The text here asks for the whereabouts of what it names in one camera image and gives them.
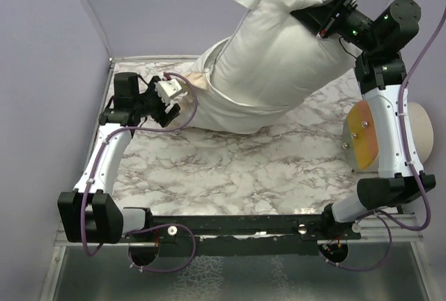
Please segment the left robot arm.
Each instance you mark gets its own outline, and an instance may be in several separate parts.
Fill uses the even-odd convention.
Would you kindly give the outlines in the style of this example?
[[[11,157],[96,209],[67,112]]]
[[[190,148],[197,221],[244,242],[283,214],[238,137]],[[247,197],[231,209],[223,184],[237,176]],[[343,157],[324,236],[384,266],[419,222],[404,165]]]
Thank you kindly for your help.
[[[162,128],[180,112],[174,98],[182,92],[173,79],[154,76],[139,90],[141,75],[122,72],[114,76],[114,94],[99,115],[97,140],[81,178],[73,190],[60,194],[57,206],[69,242],[115,244],[126,233],[138,241],[154,232],[147,208],[119,208],[112,199],[113,186],[125,149],[137,126],[152,118]]]

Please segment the grey pillowcase with cream trim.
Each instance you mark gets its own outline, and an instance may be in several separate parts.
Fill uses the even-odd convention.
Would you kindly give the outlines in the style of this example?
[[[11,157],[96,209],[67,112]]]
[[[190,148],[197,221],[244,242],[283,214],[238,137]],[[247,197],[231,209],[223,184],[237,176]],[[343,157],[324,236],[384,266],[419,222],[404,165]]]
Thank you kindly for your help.
[[[247,12],[231,36],[207,49],[182,74],[194,103],[181,107],[176,125],[252,134],[291,108],[279,92],[284,82],[266,86],[279,74],[267,52],[284,29],[286,0],[234,1]]]

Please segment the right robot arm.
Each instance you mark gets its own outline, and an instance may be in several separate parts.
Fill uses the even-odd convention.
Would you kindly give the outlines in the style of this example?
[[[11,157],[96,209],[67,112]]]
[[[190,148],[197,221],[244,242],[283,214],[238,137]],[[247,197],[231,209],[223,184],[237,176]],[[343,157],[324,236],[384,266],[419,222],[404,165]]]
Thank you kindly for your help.
[[[436,186],[435,177],[424,171],[408,122],[408,75],[401,55],[419,31],[421,8],[413,0],[395,0],[371,20],[356,0],[326,0],[291,15],[314,35],[338,34],[361,50],[354,73],[373,118],[378,177],[359,180],[355,194],[324,208],[321,233],[335,239],[357,218],[409,203]]]

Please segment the white pillow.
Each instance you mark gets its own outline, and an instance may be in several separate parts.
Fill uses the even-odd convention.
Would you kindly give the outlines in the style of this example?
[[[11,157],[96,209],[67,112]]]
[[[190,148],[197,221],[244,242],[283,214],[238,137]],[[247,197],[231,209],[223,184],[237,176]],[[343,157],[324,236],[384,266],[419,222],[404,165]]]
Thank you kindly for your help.
[[[291,16],[321,0],[234,0],[247,9],[213,63],[210,83],[235,102],[294,108],[348,72],[360,51],[322,39]]]

